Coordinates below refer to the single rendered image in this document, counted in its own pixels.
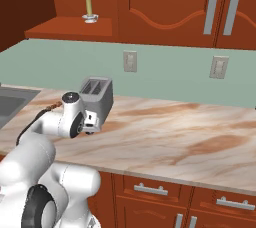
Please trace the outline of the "red-brown wooden shelf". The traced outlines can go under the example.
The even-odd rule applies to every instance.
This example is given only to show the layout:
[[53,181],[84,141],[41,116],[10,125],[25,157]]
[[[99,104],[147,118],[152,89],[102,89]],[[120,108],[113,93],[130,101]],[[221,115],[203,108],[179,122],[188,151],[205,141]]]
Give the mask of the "red-brown wooden shelf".
[[117,26],[111,18],[85,23],[81,17],[55,17],[25,31],[26,38],[116,42]]

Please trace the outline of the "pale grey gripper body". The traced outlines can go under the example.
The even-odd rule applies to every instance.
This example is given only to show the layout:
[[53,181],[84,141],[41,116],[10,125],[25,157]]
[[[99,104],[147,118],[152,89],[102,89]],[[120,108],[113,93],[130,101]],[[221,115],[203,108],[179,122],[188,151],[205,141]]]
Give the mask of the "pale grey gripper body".
[[85,121],[82,131],[87,134],[100,132],[101,126],[100,126],[99,121],[98,120],[96,120],[95,122],[92,122],[89,120]]

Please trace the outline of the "grey wall outlet plate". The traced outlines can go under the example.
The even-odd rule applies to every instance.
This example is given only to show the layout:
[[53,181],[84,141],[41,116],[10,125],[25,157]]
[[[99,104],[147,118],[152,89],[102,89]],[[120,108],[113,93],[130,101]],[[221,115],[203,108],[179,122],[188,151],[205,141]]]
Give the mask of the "grey wall outlet plate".
[[136,51],[124,51],[123,61],[124,61],[125,72],[137,71],[137,52]]
[[228,56],[214,56],[210,70],[210,78],[224,79],[228,66],[228,61]]

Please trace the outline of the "red-brown arched cabinet door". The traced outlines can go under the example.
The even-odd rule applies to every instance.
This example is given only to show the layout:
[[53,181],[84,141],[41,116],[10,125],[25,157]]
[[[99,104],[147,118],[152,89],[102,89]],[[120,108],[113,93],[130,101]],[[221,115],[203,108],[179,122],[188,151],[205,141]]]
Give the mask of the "red-brown arched cabinet door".
[[239,0],[230,36],[224,36],[230,0],[223,0],[215,46],[225,49],[256,50],[256,0]]
[[208,0],[118,0],[123,42],[210,47],[204,33]]

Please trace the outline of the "red-brown drawer front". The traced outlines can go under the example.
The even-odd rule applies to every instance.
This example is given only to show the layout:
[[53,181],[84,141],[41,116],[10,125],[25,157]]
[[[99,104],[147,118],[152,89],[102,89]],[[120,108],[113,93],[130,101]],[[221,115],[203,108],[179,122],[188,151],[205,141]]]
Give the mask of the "red-brown drawer front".
[[[247,210],[219,205],[217,201],[221,198],[237,203],[247,201],[250,205],[254,205],[255,209]],[[196,187],[192,197],[191,208],[256,221],[256,196]]]
[[[126,175],[114,174],[113,177],[117,196],[149,200],[180,207],[186,207],[190,199],[191,186]],[[163,196],[135,191],[134,186],[139,183],[143,183],[145,186],[153,188],[162,186],[168,191],[168,195]]]

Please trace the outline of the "grey steel sink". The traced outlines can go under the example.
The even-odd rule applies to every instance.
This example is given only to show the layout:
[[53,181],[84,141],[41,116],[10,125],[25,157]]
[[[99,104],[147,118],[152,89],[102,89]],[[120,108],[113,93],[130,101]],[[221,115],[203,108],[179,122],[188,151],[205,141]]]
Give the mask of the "grey steel sink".
[[0,86],[0,129],[28,105],[40,90]]

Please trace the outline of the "grey two-slot toaster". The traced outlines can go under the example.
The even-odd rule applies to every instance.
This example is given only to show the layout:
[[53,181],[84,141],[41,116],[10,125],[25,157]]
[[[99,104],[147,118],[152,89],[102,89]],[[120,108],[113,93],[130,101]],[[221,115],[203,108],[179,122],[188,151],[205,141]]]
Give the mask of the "grey two-slot toaster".
[[79,94],[85,104],[85,121],[98,120],[102,127],[114,102],[112,79],[99,76],[87,77],[82,82]]

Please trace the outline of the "red-brown base cabinet door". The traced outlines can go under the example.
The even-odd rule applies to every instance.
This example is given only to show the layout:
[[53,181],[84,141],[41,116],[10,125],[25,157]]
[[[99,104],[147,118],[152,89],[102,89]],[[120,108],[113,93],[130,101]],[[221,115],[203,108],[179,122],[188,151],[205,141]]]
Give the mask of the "red-brown base cabinet door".
[[183,214],[183,228],[186,212],[184,207],[121,196],[116,198],[118,228],[175,228],[178,213]]
[[190,208],[183,228],[189,228],[191,216],[197,217],[195,228],[256,228],[256,221],[232,217],[225,214],[214,214]]

